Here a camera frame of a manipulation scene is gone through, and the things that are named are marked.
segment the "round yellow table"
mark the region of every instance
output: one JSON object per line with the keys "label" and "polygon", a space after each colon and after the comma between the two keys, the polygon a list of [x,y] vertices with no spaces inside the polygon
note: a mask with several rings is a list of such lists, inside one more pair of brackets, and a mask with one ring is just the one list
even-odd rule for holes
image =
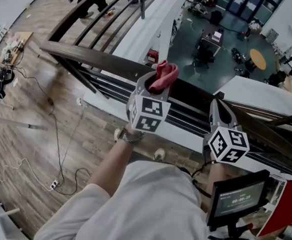
{"label": "round yellow table", "polygon": [[263,55],[256,49],[251,49],[250,52],[250,59],[247,61],[248,63],[253,62],[253,68],[259,68],[260,70],[266,69],[266,61]]}

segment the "glass door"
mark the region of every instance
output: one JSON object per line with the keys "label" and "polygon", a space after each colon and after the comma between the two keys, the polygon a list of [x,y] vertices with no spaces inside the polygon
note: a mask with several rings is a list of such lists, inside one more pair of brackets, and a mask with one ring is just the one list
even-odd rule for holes
{"label": "glass door", "polygon": [[242,9],[242,6],[244,4],[246,0],[232,0],[230,2],[230,4],[228,4],[228,11],[230,11],[231,13],[237,15],[241,9]]}
{"label": "glass door", "polygon": [[241,12],[240,17],[243,20],[248,21],[251,18],[260,1],[261,0],[249,0],[246,3],[246,6],[244,7],[243,11]]}

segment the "door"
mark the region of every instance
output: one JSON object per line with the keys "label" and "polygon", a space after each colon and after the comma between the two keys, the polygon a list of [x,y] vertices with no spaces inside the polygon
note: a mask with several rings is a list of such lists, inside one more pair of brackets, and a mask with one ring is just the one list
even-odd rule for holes
{"label": "door", "polygon": [[242,13],[240,14],[240,17],[245,21],[249,21],[260,1],[261,0],[248,0]]}
{"label": "door", "polygon": [[242,6],[245,1],[246,0],[231,0],[227,6],[228,7],[227,10],[237,15],[242,10]]}
{"label": "door", "polygon": [[249,22],[261,5],[262,0],[230,0],[226,10]]}

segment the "white cable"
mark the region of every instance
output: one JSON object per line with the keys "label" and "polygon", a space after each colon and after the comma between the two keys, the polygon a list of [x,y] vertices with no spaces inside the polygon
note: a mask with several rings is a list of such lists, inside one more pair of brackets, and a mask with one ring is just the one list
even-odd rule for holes
{"label": "white cable", "polygon": [[191,23],[190,23],[190,28],[191,28],[191,30],[192,30],[195,34],[199,35],[200,33],[197,33],[197,32],[193,29],[193,27],[192,27],[193,22],[194,22],[194,21],[192,20]]}
{"label": "white cable", "polygon": [[[11,162],[10,160],[8,160],[8,161],[9,161],[9,163],[10,163],[10,167],[11,167],[12,169],[15,169],[15,170],[18,170],[18,169],[22,166],[23,161],[26,161],[26,162],[28,163],[28,165],[29,165],[29,168],[30,168],[32,174],[34,175],[35,179],[38,181],[38,183],[39,183],[40,185],[42,185],[42,186],[43,186],[48,192],[50,192],[50,191],[53,190],[53,189],[48,189],[43,183],[41,183],[41,181],[40,181],[40,180],[37,178],[37,176],[35,175],[35,173],[34,173],[32,167],[31,167],[30,162],[29,162],[26,158],[23,158],[23,159],[17,158],[17,164],[18,164],[18,167],[14,167],[14,166],[12,165],[12,162]],[[2,178],[3,178],[3,180],[0,180],[1,183],[2,183],[2,182],[5,182],[5,171],[6,171],[6,167],[9,168],[9,166],[8,166],[7,164],[4,164],[4,170],[3,170],[3,172],[2,172]]]}

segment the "monitor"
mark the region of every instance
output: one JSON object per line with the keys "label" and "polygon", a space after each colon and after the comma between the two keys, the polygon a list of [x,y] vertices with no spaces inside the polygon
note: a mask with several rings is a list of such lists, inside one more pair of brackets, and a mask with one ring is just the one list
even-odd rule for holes
{"label": "monitor", "polygon": [[211,231],[236,223],[239,218],[257,212],[266,205],[269,176],[269,171],[262,170],[214,182],[206,219]]}
{"label": "monitor", "polygon": [[222,193],[218,197],[215,217],[237,213],[258,204],[265,182],[259,182],[242,189]]}

